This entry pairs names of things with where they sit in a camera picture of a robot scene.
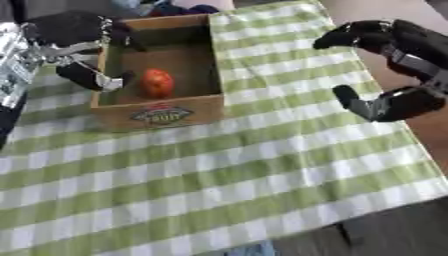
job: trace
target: apple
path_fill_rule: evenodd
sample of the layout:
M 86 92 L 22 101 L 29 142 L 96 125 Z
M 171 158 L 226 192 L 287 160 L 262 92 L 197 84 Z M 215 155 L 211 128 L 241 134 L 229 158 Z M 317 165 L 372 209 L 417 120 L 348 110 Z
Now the apple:
M 168 72 L 150 68 L 143 74 L 141 87 L 150 97 L 164 99 L 172 95 L 174 80 Z

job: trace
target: open cardboard box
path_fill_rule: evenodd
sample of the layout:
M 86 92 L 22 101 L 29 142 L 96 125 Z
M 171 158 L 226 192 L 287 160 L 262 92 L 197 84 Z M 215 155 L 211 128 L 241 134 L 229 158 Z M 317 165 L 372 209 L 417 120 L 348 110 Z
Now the open cardboard box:
M 129 20 L 147 52 L 106 46 L 99 69 L 108 76 L 132 70 L 136 79 L 125 88 L 95 93 L 91 109 L 110 131 L 162 128 L 214 122 L 223 117 L 223 95 L 207 15 Z M 151 99 L 140 88 L 148 68 L 167 71 L 174 93 Z

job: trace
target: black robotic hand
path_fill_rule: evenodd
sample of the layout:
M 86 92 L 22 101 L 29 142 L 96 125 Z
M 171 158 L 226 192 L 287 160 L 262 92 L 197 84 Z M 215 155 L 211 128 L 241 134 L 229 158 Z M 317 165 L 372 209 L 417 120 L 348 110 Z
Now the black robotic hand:
M 346 23 L 317 39 L 315 49 L 358 47 L 387 58 L 388 67 L 416 77 L 421 86 L 385 92 L 363 101 L 349 86 L 333 89 L 344 108 L 369 121 L 393 122 L 439 110 L 448 94 L 448 37 L 416 24 L 396 20 Z
M 27 38 L 39 45 L 56 46 L 76 50 L 82 54 L 96 54 L 101 43 L 120 47 L 131 47 L 137 51 L 145 48 L 134 37 L 131 28 L 116 19 L 85 11 L 68 11 L 61 14 L 39 17 L 27 21 Z M 95 49 L 83 50 L 83 43 L 98 43 Z M 83 61 L 70 61 L 56 68 L 61 77 L 95 91 L 114 90 L 126 85 L 132 78 L 132 72 L 117 77 L 107 77 L 95 67 Z

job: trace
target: green checkered tablecloth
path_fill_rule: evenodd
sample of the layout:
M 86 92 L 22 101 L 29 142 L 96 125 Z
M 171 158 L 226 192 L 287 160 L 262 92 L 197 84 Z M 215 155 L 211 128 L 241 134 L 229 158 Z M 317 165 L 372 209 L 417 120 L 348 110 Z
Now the green checkered tablecloth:
M 43 70 L 0 155 L 0 256 L 191 255 L 445 196 L 403 122 L 366 123 L 330 88 L 380 91 L 312 0 L 211 16 L 229 117 L 98 130 L 90 93 Z

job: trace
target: robotic hand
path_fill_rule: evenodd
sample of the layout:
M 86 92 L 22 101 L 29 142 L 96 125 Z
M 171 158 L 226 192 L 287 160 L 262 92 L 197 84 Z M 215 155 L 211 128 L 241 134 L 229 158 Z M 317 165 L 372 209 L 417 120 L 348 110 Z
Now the robotic hand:
M 315 49 L 353 46 L 387 58 L 388 67 L 416 77 L 420 86 L 405 86 L 364 101 L 349 86 L 333 89 L 345 109 L 368 121 L 394 122 L 444 107 L 448 94 L 448 37 L 416 24 L 395 20 L 346 23 L 314 42 Z
M 104 43 L 144 51 L 133 31 L 117 20 L 83 11 L 69 11 L 28 20 L 0 23 L 0 150 L 26 104 L 26 91 L 44 63 L 55 63 L 61 77 L 95 91 L 125 86 L 132 72 L 108 77 L 76 53 L 99 53 Z

